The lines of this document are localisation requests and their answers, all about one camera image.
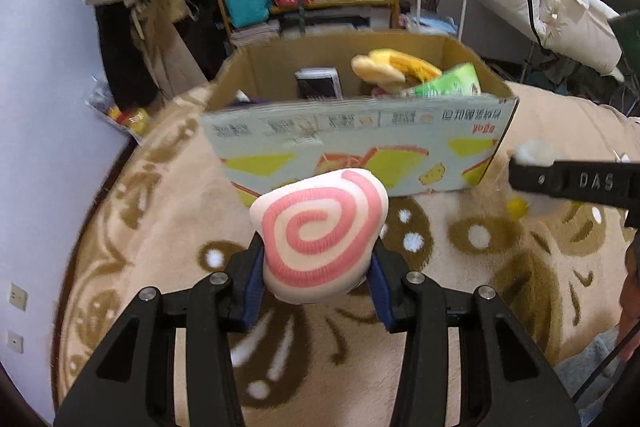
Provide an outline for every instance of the person's arm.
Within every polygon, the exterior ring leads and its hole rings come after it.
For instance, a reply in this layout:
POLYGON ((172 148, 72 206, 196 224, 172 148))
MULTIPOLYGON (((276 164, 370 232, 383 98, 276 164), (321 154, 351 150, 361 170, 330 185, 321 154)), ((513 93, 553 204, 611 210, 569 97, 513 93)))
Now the person's arm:
MULTIPOLYGON (((636 248, 640 248, 640 234, 636 234, 629 248, 626 249, 626 272, 625 283, 620 294, 620 305, 622 315, 620 315, 620 332, 616 344, 622 340, 626 334, 640 321, 640 282, 638 282, 638 265, 636 264, 636 248)), ((620 359, 628 360, 635 350, 640 346, 640 333, 620 351, 620 359)))

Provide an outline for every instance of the wooden shelf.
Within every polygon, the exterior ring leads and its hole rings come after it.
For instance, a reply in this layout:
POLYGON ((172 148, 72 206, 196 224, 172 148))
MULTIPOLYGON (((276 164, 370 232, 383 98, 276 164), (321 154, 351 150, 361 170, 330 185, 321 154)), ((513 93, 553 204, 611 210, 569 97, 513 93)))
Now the wooden shelf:
MULTIPOLYGON (((344 6, 391 6, 394 0, 314 0, 305 4, 305 10, 320 10, 322 8, 339 8, 344 6)), ((271 15, 285 12, 295 12, 297 6, 274 6, 269 10, 271 15)))

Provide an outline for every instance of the screw head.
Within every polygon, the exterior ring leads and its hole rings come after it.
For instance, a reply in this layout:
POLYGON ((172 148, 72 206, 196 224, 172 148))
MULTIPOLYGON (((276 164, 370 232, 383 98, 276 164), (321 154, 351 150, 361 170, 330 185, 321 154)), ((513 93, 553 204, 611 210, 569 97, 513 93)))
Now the screw head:
POLYGON ((224 284, 225 282, 227 282, 229 280, 229 276, 224 273, 224 272, 213 272, 210 276, 209 276, 209 282, 211 284, 224 284))
POLYGON ((480 286, 478 288, 478 295, 483 299, 490 301, 496 296, 495 290, 491 286, 480 286))
POLYGON ((421 284, 424 282, 424 280, 426 279, 426 277, 424 276, 424 273, 422 272, 409 272, 406 275, 406 279, 411 283, 411 284, 421 284))
POLYGON ((142 288, 142 290, 140 290, 140 293, 138 293, 138 297, 140 297, 140 299, 142 299, 143 301, 151 301, 156 298, 156 295, 158 295, 158 292, 155 288, 151 288, 151 286, 142 288))

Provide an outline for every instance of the green package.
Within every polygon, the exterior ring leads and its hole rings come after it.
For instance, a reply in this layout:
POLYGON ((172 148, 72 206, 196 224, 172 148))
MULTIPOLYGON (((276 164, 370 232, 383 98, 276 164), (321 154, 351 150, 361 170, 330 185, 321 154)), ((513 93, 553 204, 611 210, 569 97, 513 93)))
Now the green package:
POLYGON ((481 94, 476 68, 470 62, 445 71, 442 76, 402 92, 405 96, 475 96, 481 94))

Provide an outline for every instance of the patterned blanket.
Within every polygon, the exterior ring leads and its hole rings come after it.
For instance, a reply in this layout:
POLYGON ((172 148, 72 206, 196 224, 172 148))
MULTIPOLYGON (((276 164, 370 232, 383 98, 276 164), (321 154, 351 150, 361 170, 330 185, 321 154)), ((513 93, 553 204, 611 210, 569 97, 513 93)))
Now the patterned blanket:
MULTIPOLYGON (((640 126, 609 107, 510 86, 521 102, 478 187, 392 198, 387 248, 438 283, 472 291, 493 285, 556 363, 615 325, 634 230, 623 212, 567 202, 557 214, 513 221, 506 166, 534 137, 570 158, 640 161, 640 126)), ((215 85, 175 100, 157 119, 81 238, 66 302, 58 391, 64 397, 115 317, 140 288, 192 286, 246 247, 248 210, 198 126, 215 85)), ((457 423, 460 363, 451 331, 448 425, 457 423)), ((247 425, 388 425, 404 338, 376 320, 366 286, 335 301, 292 306, 266 296, 258 325, 230 339, 247 425)), ((184 332, 177 338, 175 404, 188 425, 184 332)))

